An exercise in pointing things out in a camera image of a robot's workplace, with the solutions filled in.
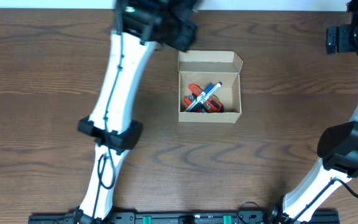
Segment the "orange utility knife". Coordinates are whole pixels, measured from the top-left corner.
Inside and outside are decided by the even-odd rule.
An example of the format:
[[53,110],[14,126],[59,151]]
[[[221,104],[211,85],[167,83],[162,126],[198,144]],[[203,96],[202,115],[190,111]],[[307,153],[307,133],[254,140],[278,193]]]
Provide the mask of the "orange utility knife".
[[[203,90],[200,86],[195,83],[188,85],[188,89],[191,91],[191,96],[196,98],[199,93]],[[204,107],[208,110],[207,113],[223,113],[224,105],[220,102],[219,98],[216,95],[212,95],[206,102],[203,104]]]

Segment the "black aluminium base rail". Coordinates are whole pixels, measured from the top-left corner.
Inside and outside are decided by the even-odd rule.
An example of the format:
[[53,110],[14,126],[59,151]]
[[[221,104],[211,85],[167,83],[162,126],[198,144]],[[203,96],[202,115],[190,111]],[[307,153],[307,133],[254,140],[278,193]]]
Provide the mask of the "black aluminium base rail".
[[[262,210],[242,210],[240,212],[221,213],[113,213],[106,223],[110,224],[240,224],[263,223],[265,215]],[[31,215],[28,224],[68,224],[88,223],[78,215]]]

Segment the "red black utility knife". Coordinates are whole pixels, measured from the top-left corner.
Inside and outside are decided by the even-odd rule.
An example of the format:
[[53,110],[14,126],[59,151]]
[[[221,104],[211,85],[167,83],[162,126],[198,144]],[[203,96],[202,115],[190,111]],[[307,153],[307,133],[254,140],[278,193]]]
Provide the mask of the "red black utility knife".
[[195,98],[191,95],[184,97],[184,102],[187,104],[185,112],[197,112],[202,113],[201,104],[199,102],[195,102]]

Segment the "blue whiteboard marker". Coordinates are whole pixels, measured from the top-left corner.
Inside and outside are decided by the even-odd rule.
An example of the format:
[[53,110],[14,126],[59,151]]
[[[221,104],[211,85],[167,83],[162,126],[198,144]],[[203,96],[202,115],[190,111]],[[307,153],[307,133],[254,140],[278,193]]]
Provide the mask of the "blue whiteboard marker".
[[202,99],[210,92],[210,90],[214,87],[212,83],[210,83],[204,90],[202,90],[199,95],[191,102],[190,105],[185,109],[185,112],[197,112],[200,110],[203,113],[207,113],[208,110],[204,107]]

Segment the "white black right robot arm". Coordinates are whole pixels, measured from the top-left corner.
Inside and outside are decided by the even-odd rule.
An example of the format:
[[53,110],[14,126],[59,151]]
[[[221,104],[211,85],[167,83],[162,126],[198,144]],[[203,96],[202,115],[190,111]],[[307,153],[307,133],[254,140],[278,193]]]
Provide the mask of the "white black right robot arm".
[[[327,54],[354,52],[358,55],[358,0],[347,3],[350,24],[329,27]],[[340,186],[358,198],[348,182],[358,177],[358,104],[349,122],[324,131],[317,147],[318,160],[294,190],[282,196],[264,223],[339,223],[334,210],[319,206]]]

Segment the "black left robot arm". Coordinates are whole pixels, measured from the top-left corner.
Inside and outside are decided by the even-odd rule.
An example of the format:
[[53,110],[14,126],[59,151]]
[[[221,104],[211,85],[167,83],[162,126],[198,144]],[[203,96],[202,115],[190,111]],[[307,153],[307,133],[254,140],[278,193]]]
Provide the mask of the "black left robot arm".
[[72,223],[107,223],[117,178],[128,152],[140,139],[142,123],[132,109],[144,69],[158,44],[186,52],[197,25],[190,15],[197,0],[116,1],[109,62],[92,113],[78,122],[94,138],[95,162],[86,195]]

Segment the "black cap whiteboard marker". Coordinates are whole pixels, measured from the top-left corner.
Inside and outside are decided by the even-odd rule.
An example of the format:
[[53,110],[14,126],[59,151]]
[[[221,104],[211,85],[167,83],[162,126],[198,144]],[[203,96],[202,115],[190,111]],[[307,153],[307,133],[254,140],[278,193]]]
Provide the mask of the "black cap whiteboard marker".
[[210,92],[205,96],[205,99],[202,100],[203,104],[208,100],[212,95],[215,95],[215,93],[220,89],[221,82],[217,83]]

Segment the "brown cardboard box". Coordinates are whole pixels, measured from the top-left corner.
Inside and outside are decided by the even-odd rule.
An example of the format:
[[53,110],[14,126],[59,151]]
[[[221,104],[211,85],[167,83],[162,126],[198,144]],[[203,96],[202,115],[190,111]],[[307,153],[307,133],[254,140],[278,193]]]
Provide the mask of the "brown cardboard box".
[[[178,120],[194,123],[235,123],[242,114],[240,73],[243,60],[233,51],[189,50],[178,54]],[[185,97],[195,84],[204,89],[222,83],[216,96],[223,112],[186,112]]]

